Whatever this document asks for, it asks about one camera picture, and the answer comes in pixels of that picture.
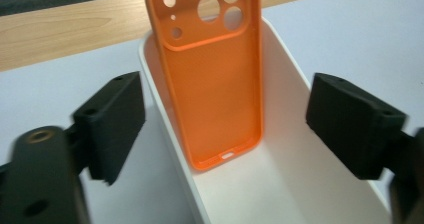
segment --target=white container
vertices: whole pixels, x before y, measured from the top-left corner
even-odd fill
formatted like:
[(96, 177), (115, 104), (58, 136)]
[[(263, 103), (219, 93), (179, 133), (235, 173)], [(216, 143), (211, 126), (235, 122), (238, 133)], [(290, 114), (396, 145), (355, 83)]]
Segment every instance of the white container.
[(139, 49), (169, 150), (199, 223), (389, 223), (369, 182), (357, 180), (305, 122), (309, 83), (263, 22), (264, 137), (252, 151), (206, 172), (183, 155), (151, 34)]

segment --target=screw hole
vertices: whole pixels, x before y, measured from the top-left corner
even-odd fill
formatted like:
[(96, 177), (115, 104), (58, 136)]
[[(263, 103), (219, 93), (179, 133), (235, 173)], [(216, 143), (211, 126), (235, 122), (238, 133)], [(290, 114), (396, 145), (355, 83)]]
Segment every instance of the screw hole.
[(28, 137), (28, 143), (34, 144), (39, 143), (45, 140), (50, 139), (53, 136), (54, 132), (50, 130), (41, 130), (37, 132), (31, 133), (31, 135)]
[(85, 110), (84, 111), (84, 114), (85, 115), (88, 115), (88, 116), (91, 116), (91, 115), (94, 115), (95, 113), (97, 113), (97, 110), (96, 109), (87, 109), (87, 110)]
[(49, 203), (47, 200), (38, 200), (34, 202), (33, 204), (27, 206), (27, 208), (25, 208), (24, 216), (25, 217), (37, 216), (43, 211), (45, 211), (48, 206), (49, 206)]

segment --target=wooden surface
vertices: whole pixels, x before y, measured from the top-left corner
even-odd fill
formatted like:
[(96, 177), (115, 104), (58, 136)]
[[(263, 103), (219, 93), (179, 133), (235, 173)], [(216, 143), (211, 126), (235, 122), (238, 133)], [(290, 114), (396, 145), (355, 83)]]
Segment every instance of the wooden surface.
[[(295, 0), (262, 0), (267, 7)], [(141, 38), (144, 0), (96, 0), (0, 17), (0, 71)]]

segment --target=black plastic part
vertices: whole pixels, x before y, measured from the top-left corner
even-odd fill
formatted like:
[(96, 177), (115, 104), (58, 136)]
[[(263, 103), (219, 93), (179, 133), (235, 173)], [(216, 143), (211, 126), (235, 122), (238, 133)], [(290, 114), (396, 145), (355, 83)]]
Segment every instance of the black plastic part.
[(113, 184), (145, 122), (139, 73), (114, 78), (73, 117), (76, 135), (88, 148), (92, 178)]
[(390, 183), (393, 224), (424, 223), (424, 129), (421, 128), (408, 148), (412, 175), (408, 180), (397, 175)]
[(406, 115), (352, 83), (315, 74), (306, 121), (359, 179), (378, 179)]
[(405, 182), (395, 176), (390, 183), (389, 191), (392, 223), (405, 223), (419, 199), (417, 186), (413, 181)]
[(89, 217), (65, 132), (41, 127), (20, 136), (6, 173), (0, 223), (86, 224)]

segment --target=orange phone case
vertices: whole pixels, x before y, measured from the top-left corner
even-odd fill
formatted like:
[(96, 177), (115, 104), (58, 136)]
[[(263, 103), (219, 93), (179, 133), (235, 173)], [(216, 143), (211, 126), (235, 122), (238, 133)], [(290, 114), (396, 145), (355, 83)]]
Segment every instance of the orange phone case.
[(186, 158), (206, 170), (263, 132), (260, 0), (146, 0)]

